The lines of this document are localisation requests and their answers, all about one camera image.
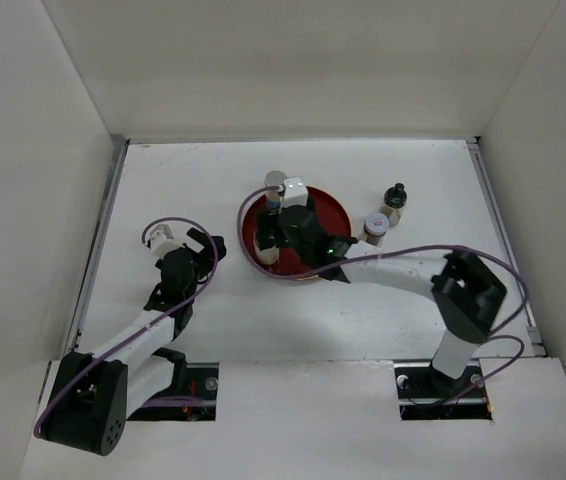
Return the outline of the tall silver-lid bead bottle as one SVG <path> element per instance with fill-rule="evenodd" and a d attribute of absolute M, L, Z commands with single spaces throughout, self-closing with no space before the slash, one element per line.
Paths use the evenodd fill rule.
<path fill-rule="evenodd" d="M 278 209 L 281 203 L 282 193 L 280 187 L 283 186 L 287 175 L 280 170 L 273 170 L 266 174 L 264 179 L 264 185 L 266 187 L 273 187 L 273 190 L 268 190 L 265 193 L 266 197 L 266 207 L 268 209 Z"/>

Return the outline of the black-cap spice jar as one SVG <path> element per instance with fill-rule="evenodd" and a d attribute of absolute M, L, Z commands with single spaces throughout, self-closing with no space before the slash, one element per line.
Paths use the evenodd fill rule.
<path fill-rule="evenodd" d="M 398 182 L 385 191 L 379 212 L 388 219 L 390 226 L 396 226 L 400 222 L 407 199 L 403 183 Z"/>

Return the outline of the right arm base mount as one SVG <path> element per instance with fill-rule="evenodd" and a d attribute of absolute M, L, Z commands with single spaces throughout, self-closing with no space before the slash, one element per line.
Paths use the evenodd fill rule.
<path fill-rule="evenodd" d="M 435 371 L 428 362 L 395 363 L 394 377 L 404 421 L 492 419 L 478 361 L 471 361 L 459 379 Z"/>

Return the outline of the black-cap white jar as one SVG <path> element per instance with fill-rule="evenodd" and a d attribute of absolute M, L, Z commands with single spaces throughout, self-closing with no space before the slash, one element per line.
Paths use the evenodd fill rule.
<path fill-rule="evenodd" d="M 257 261 L 266 266 L 274 265 L 279 260 L 279 249 L 276 247 L 267 248 L 261 250 L 259 248 L 255 249 L 255 255 Z"/>

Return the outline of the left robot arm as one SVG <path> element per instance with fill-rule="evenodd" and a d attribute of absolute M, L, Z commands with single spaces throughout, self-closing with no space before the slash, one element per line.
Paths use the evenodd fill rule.
<path fill-rule="evenodd" d="M 170 343 L 185 330 L 194 302 L 226 256 L 225 241 L 189 221 L 184 237 L 168 219 L 151 223 L 142 240 L 159 281 L 140 315 L 89 352 L 72 350 L 58 365 L 47 406 L 36 420 L 36 438 L 109 455 L 128 420 L 208 419 L 216 392 L 210 376 L 197 379 L 184 353 Z"/>

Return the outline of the red round tray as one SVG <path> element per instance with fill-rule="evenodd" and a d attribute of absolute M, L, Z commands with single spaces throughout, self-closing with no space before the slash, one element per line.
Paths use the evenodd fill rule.
<path fill-rule="evenodd" d="M 350 219 L 341 203 L 327 192 L 318 188 L 309 186 L 308 192 L 315 201 L 318 220 L 327 232 L 351 236 Z M 245 247 L 247 258 L 274 276 L 286 277 L 297 281 L 315 279 L 317 275 L 310 274 L 311 268 L 305 266 L 289 248 L 280 249 L 278 258 L 273 264 L 268 265 L 260 261 L 254 246 L 254 234 L 256 232 L 257 216 L 266 210 L 266 200 L 266 193 L 258 191 L 257 193 L 249 194 L 239 208 L 237 232 Z"/>

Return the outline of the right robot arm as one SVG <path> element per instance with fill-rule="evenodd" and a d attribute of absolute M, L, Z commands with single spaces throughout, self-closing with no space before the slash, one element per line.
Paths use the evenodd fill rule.
<path fill-rule="evenodd" d="M 487 342 L 507 288 L 472 252 L 453 249 L 440 258 L 413 254 L 389 257 L 352 237 L 328 233 L 312 208 L 282 208 L 277 226 L 301 262 L 327 280 L 372 284 L 432 301 L 445 332 L 427 370 L 437 397 L 453 396 L 475 351 Z"/>

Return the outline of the white-lid short jar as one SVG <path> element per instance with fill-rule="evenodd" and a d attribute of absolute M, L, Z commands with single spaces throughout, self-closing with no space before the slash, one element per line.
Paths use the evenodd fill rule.
<path fill-rule="evenodd" d="M 390 228 L 389 219 L 380 212 L 370 213 L 364 220 L 359 239 L 373 246 L 380 246 Z"/>

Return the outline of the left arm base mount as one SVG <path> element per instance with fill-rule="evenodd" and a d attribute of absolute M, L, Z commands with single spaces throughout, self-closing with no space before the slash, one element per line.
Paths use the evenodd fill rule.
<path fill-rule="evenodd" d="M 208 422 L 216 419 L 219 364 L 187 366 L 176 384 L 151 397 L 128 417 L 132 422 Z"/>

